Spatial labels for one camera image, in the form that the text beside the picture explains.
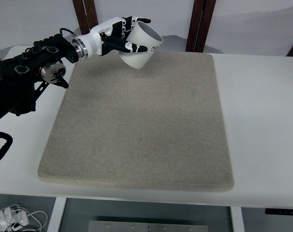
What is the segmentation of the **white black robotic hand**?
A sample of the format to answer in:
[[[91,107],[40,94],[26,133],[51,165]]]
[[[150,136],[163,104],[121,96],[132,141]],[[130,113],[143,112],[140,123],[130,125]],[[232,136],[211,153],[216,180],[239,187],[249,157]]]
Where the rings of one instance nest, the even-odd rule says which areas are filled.
[[[80,58],[93,55],[104,56],[112,50],[123,53],[145,53],[148,48],[127,41],[132,29],[138,22],[151,23],[150,19],[129,16],[115,17],[93,27],[88,34],[80,35],[72,40]]]

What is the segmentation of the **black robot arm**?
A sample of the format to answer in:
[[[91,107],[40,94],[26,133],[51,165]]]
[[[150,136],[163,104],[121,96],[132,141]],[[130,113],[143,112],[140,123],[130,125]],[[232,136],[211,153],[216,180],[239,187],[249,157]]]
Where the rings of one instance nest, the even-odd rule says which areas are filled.
[[[20,116],[36,110],[36,101],[49,84],[68,88],[62,58],[76,63],[86,49],[75,38],[61,33],[34,42],[22,54],[0,63],[0,119],[7,113]]]

